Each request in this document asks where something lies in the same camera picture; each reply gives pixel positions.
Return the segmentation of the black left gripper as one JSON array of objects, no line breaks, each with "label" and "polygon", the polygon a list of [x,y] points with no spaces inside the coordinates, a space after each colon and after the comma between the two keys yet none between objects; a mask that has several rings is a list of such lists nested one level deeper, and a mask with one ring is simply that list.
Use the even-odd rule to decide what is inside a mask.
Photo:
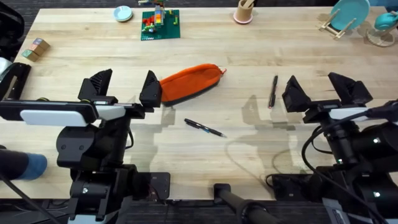
[{"label": "black left gripper", "polygon": [[[106,96],[113,71],[103,70],[84,78],[78,94],[79,100],[92,100]],[[159,108],[162,88],[155,73],[148,71],[140,103],[96,105],[100,126],[67,126],[57,137],[57,165],[71,170],[100,170],[123,163],[126,139],[132,119],[144,119],[146,113]]]}]

